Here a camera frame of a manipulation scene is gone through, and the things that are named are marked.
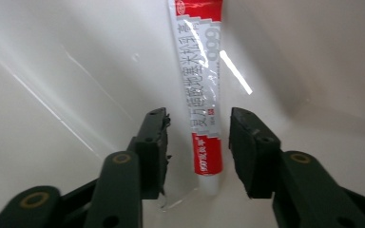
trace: circular logo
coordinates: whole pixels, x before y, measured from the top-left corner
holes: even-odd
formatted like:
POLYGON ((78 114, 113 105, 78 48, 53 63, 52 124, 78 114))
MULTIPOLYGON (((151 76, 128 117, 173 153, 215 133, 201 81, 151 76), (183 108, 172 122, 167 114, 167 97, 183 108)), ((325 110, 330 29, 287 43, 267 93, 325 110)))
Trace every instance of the circular logo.
POLYGON ((179 15, 183 15, 185 14, 185 4, 183 3, 182 0, 179 0, 176 4, 176 9, 177 9, 177 13, 179 15))

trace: red band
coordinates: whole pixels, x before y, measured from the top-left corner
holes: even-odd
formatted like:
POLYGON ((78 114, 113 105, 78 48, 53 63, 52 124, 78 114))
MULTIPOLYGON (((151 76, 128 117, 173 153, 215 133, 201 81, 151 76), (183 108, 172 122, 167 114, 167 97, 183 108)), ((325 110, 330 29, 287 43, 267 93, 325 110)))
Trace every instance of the red band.
POLYGON ((195 173, 214 175, 222 170, 221 140, 192 133, 195 173))
POLYGON ((222 0, 175 0, 176 14, 221 21, 222 0))

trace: red and white tube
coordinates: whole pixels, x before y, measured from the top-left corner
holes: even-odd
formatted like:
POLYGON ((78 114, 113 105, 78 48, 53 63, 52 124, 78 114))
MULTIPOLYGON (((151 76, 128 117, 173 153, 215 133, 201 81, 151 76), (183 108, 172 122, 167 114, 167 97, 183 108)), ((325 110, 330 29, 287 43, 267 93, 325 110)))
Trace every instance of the red and white tube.
POLYGON ((222 170, 220 40, 222 0, 168 0, 190 112, 195 172, 200 186, 218 191, 222 170))

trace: glue tube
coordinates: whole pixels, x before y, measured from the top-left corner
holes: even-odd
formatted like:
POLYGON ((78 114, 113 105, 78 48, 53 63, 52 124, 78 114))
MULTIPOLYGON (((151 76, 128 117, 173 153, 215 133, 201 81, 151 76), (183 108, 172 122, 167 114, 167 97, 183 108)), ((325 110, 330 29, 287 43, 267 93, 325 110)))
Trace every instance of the glue tube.
POLYGON ((219 190, 221 159, 220 39, 222 0, 168 0, 183 87, 190 112, 200 188, 219 190))

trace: tube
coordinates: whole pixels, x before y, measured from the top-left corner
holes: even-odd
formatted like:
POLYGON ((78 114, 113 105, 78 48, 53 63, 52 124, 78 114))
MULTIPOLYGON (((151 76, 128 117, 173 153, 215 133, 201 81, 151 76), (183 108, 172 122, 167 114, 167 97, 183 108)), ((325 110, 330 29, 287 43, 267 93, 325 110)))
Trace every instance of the tube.
POLYGON ((220 40, 222 0, 168 0, 186 94, 200 188, 219 190, 222 170, 220 40))

